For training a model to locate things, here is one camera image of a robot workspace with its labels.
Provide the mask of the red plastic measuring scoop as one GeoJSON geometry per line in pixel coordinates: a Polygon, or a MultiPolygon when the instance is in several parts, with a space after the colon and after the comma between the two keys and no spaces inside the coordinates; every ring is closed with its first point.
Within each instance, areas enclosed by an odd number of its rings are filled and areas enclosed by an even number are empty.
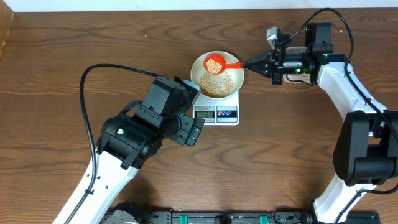
{"type": "Polygon", "coordinates": [[[219,53],[210,53],[203,61],[205,70],[214,75],[219,75],[227,69],[243,69],[244,63],[226,63],[225,58],[219,53]]]}

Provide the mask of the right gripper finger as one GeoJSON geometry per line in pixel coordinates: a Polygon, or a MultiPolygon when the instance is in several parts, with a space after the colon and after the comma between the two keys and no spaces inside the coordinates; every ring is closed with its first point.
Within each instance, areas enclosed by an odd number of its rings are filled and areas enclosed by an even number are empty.
{"type": "Polygon", "coordinates": [[[244,62],[245,66],[255,65],[255,64],[262,64],[262,63],[269,63],[272,60],[272,51],[268,50],[258,56],[255,56],[247,61],[244,62]]]}
{"type": "Polygon", "coordinates": [[[272,77],[272,70],[268,66],[268,64],[256,64],[256,65],[248,65],[245,64],[245,69],[250,70],[252,72],[256,72],[264,77],[271,78],[272,77]]]}

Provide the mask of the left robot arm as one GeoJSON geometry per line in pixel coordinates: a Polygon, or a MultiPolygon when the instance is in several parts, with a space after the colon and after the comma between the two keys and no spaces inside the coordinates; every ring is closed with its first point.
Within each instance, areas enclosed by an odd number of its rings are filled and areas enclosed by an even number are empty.
{"type": "Polygon", "coordinates": [[[204,125],[186,112],[200,95],[188,80],[157,77],[144,101],[133,101],[102,129],[95,158],[55,223],[99,223],[108,208],[164,139],[194,146],[204,125]]]}

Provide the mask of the pile of soybeans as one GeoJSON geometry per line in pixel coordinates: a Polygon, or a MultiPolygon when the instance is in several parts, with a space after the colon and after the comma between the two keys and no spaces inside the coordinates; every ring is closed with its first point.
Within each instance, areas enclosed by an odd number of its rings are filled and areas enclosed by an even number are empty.
{"type": "Polygon", "coordinates": [[[234,81],[227,72],[214,75],[206,71],[200,78],[201,92],[212,98],[227,97],[233,89],[233,85],[234,81]]]}

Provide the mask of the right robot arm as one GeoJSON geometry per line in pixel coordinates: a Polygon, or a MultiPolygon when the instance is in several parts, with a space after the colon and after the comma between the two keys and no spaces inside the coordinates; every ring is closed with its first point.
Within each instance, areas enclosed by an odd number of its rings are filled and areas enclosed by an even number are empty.
{"type": "Polygon", "coordinates": [[[333,51],[330,23],[304,25],[305,45],[288,47],[291,36],[278,28],[267,31],[271,50],[244,62],[243,68],[280,85],[283,79],[299,83],[302,74],[332,100],[343,120],[334,152],[335,174],[316,198],[302,223],[343,223],[365,194],[392,194],[376,190],[397,177],[397,112],[388,110],[365,89],[349,59],[333,51]]]}

